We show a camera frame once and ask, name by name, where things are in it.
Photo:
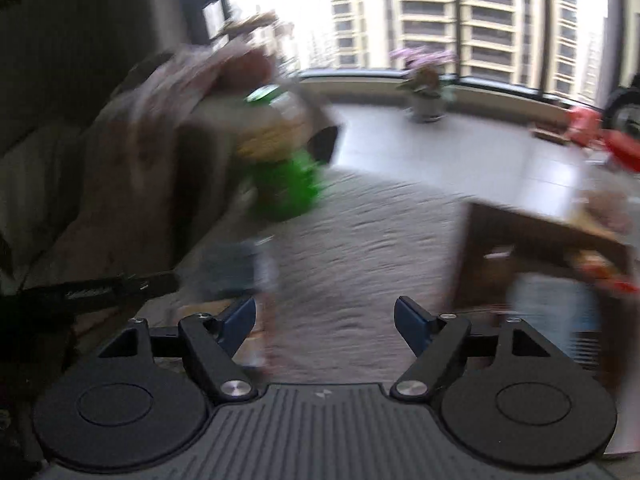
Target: brown box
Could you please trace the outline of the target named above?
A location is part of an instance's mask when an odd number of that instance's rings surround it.
[[[569,225],[485,203],[468,204],[465,231],[443,312],[468,312],[472,322],[500,322],[509,315],[508,290],[521,272],[586,282],[567,263],[575,250],[595,250],[633,275],[628,247]],[[640,449],[640,347],[635,297],[614,298],[595,287],[600,330],[596,378],[618,406],[618,426],[608,454]]]

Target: dark wall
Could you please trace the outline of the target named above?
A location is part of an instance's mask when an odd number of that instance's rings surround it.
[[[107,0],[0,8],[0,154],[50,119],[87,124],[129,65]]]

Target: potted plant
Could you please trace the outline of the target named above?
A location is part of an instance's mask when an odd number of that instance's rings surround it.
[[[412,117],[420,122],[437,121],[444,115],[445,104],[454,99],[453,89],[441,80],[443,65],[453,62],[456,55],[450,50],[427,52],[425,47],[400,48],[391,53],[392,59],[404,59],[404,81],[398,89],[409,91]]]

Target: flower pot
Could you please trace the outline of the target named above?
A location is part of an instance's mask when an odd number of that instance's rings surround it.
[[[409,106],[412,118],[419,123],[432,123],[444,116],[444,100],[442,97],[427,97],[412,92],[409,94]]]

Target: red plastic object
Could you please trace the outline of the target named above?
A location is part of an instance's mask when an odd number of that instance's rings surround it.
[[[600,112],[584,106],[574,106],[567,114],[567,137],[571,142],[587,147],[600,137]]]
[[[640,172],[640,142],[617,130],[603,130],[607,149],[627,170]]]

